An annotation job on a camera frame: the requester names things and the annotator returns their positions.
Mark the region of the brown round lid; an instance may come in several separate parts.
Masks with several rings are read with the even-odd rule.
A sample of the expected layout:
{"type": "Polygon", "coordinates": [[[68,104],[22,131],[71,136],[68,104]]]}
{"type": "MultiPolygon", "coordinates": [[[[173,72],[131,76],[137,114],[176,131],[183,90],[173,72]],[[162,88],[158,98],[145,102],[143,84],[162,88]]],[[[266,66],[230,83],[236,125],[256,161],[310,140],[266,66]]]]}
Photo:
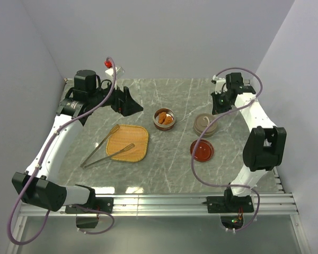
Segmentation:
{"type": "MultiPolygon", "coordinates": [[[[215,119],[212,114],[201,113],[196,116],[193,127],[205,128],[215,119]]],[[[214,123],[210,128],[217,128],[217,123],[214,123]]]]}

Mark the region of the fried chicken drumstick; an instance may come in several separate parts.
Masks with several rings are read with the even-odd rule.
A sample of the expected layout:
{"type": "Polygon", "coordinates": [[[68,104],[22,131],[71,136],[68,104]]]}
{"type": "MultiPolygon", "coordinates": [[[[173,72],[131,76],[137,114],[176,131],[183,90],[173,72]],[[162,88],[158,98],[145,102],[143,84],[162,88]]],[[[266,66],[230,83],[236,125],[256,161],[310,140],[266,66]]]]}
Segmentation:
{"type": "Polygon", "coordinates": [[[171,116],[167,116],[163,122],[163,125],[169,125],[173,122],[173,118],[171,116]]]}
{"type": "Polygon", "coordinates": [[[166,112],[161,112],[159,115],[158,115],[158,123],[159,124],[163,124],[164,121],[166,119],[166,112]]]}

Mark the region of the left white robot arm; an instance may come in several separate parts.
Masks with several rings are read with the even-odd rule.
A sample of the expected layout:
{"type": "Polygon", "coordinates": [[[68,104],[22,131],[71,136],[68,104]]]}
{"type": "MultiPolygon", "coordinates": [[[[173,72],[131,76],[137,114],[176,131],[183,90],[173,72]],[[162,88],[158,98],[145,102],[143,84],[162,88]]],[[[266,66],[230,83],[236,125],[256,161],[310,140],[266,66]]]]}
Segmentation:
{"type": "Polygon", "coordinates": [[[35,161],[24,173],[15,173],[12,178],[20,201],[54,212],[67,205],[78,205],[85,213],[95,210],[97,200],[93,188],[56,183],[61,163],[94,109],[110,106],[122,116],[143,111],[128,87],[119,88],[110,83],[102,88],[101,83],[96,72],[77,71],[74,86],[60,102],[53,127],[35,161]]]}

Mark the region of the metal tongs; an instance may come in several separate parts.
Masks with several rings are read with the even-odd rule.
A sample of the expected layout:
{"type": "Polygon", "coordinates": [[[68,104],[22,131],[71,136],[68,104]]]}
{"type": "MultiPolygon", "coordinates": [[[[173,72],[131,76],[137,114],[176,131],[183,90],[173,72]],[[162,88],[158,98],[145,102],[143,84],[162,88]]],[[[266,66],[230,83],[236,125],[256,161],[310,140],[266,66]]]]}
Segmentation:
{"type": "Polygon", "coordinates": [[[122,153],[125,153],[127,151],[130,151],[132,150],[134,147],[135,147],[135,144],[134,143],[130,143],[128,145],[126,145],[125,147],[123,147],[122,149],[120,149],[119,151],[116,151],[114,153],[111,153],[111,152],[107,152],[106,151],[106,154],[103,158],[100,158],[96,161],[91,161],[89,162],[89,160],[97,153],[97,151],[101,148],[101,146],[104,144],[104,143],[107,143],[105,148],[107,149],[108,148],[108,145],[111,143],[110,142],[110,139],[112,138],[113,135],[115,135],[119,129],[120,129],[121,125],[119,124],[116,124],[110,131],[109,133],[103,138],[103,140],[94,148],[94,150],[86,157],[86,159],[81,163],[80,167],[83,168],[83,169],[86,169],[86,168],[89,168],[89,167],[92,167],[94,165],[97,165],[97,164],[100,164],[102,163],[103,161],[106,161],[106,160],[109,160],[111,159],[112,157],[116,156],[116,155],[119,155],[119,154],[122,154],[122,153]]]}

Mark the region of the red round lid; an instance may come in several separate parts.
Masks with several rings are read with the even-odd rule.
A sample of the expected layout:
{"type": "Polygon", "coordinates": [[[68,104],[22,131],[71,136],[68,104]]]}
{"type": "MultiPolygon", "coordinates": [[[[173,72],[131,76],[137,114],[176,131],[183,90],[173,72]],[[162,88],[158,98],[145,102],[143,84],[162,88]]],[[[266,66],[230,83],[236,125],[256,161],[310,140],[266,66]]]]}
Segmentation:
{"type": "Polygon", "coordinates": [[[206,162],[209,161],[213,155],[213,145],[209,141],[202,139],[196,149],[194,159],[199,162],[206,162]]]}

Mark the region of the red-sided metal tin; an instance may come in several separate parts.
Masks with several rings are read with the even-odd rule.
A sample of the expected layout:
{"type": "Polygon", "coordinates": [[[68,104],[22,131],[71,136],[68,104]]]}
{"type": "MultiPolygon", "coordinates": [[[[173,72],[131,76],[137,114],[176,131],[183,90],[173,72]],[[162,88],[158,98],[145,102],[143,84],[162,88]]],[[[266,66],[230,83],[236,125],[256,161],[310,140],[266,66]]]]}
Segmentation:
{"type": "Polygon", "coordinates": [[[170,130],[170,129],[172,129],[174,127],[174,125],[176,123],[176,117],[175,117],[174,112],[171,109],[169,109],[169,108],[160,108],[154,113],[153,122],[154,122],[155,127],[158,130],[168,131],[168,130],[170,130]],[[158,120],[158,115],[161,112],[166,112],[166,116],[168,116],[168,115],[171,116],[173,118],[173,122],[171,124],[169,124],[169,125],[159,124],[157,120],[158,120]]]}

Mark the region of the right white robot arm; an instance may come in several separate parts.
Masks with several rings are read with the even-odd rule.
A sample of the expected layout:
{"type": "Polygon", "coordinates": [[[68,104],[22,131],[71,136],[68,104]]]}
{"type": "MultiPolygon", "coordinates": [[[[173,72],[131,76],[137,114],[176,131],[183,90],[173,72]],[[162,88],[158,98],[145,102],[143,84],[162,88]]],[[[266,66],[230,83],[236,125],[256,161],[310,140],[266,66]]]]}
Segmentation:
{"type": "Polygon", "coordinates": [[[241,198],[249,196],[258,181],[281,164],[287,132],[269,119],[258,101],[259,93],[249,81],[244,81],[240,72],[232,72],[225,78],[214,75],[211,82],[216,86],[211,93],[212,114],[236,109],[250,131],[242,153],[243,167],[230,183],[230,194],[223,199],[224,207],[234,212],[241,207],[241,198]]]}

